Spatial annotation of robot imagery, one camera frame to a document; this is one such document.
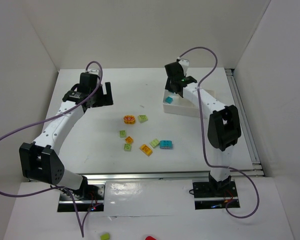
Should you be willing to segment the tall blue lego brick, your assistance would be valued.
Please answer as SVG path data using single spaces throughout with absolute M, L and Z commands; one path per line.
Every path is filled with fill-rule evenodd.
M 165 101 L 167 104 L 171 104 L 171 103 L 174 101 L 174 99 L 173 99 L 172 97 L 168 96 L 168 97 L 165 98 L 164 101 Z

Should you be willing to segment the white divided container tray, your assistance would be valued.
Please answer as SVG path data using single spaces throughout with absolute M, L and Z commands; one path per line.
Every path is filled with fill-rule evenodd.
M 200 88 L 200 96 L 202 100 L 202 109 L 203 109 L 203 116 L 204 118 L 208 118 L 209 114 L 212 111 L 219 111 L 222 110 L 225 106 L 224 103 L 218 101 L 214 98 L 214 91 L 208 90 L 206 91 L 203 88 Z M 166 97 L 172 97 L 173 102 L 168 104 L 165 102 Z M 199 110 L 199 100 L 198 100 L 198 91 L 197 87 L 194 89 L 190 89 L 190 100 L 187 98 L 182 98 L 178 94 L 169 92 L 168 90 L 164 90 L 163 96 L 163 111 L 169 114 L 181 115 L 181 116 L 189 116 L 189 117 L 200 117 L 200 110 Z

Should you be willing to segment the orange round lego piece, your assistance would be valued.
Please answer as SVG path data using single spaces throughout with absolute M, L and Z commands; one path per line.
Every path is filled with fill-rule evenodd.
M 127 125 L 133 125 L 136 122 L 136 118 L 133 115 L 125 115 L 123 117 L 123 122 Z

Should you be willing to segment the orange lego slanted brick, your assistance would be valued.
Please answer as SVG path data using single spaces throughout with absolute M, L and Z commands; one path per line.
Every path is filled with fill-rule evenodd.
M 153 150 L 146 144 L 141 145 L 139 149 L 148 157 L 153 153 Z

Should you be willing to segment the blue lego brick wide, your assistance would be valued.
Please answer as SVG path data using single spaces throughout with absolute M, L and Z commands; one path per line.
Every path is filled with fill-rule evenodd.
M 173 142 L 171 140 L 161 140 L 159 142 L 160 149 L 173 149 Z

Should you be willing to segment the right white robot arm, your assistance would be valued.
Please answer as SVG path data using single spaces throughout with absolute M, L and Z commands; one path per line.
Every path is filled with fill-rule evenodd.
M 201 88 L 195 78 L 187 76 L 189 63 L 186 59 L 177 59 L 164 66 L 167 74 L 165 89 L 198 107 L 202 124 L 207 120 L 202 142 L 208 140 L 214 150 L 212 159 L 207 162 L 211 168 L 208 179 L 211 187 L 219 191 L 231 181 L 233 150 L 242 135 L 239 112 L 235 105 L 218 101 Z

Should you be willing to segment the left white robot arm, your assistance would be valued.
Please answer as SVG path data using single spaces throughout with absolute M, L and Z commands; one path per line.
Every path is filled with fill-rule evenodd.
M 77 198 L 88 198 L 98 188 L 88 179 L 67 170 L 59 158 L 61 147 L 74 125 L 90 108 L 113 105 L 110 82 L 102 88 L 100 71 L 80 74 L 75 84 L 62 98 L 55 118 L 32 143 L 19 148 L 22 174 L 25 178 L 69 189 Z

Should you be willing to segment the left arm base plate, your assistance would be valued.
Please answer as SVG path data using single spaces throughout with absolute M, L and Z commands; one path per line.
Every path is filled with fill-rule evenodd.
M 105 197 L 106 185 L 104 183 L 93 184 L 93 190 L 90 190 L 85 196 L 75 195 L 72 196 L 75 200 L 77 211 L 79 213 L 87 212 L 91 209 L 92 212 L 103 212 L 104 211 L 104 197 Z M 71 196 L 63 190 L 59 195 L 58 213 L 74 213 L 75 207 Z

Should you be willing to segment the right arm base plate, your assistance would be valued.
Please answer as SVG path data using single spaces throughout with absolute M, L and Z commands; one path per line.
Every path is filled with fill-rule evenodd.
M 228 186 L 221 190 L 214 190 L 209 182 L 197 181 L 192 183 L 189 194 L 194 198 L 195 210 L 212 210 L 240 208 L 240 201 L 236 184 L 231 181 Z

